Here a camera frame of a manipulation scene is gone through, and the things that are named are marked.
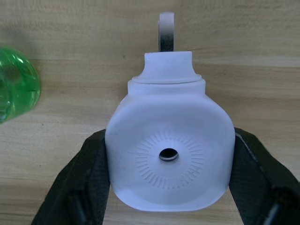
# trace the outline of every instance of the white plastic device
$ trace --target white plastic device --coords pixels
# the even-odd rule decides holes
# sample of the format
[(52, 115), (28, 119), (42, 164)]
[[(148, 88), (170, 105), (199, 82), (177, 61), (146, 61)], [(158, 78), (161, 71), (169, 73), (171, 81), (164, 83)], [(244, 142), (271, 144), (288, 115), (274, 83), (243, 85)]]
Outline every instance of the white plastic device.
[(105, 134), (112, 188), (139, 210), (205, 208), (229, 184), (232, 121), (205, 95), (191, 52), (144, 57), (143, 72), (128, 82)]

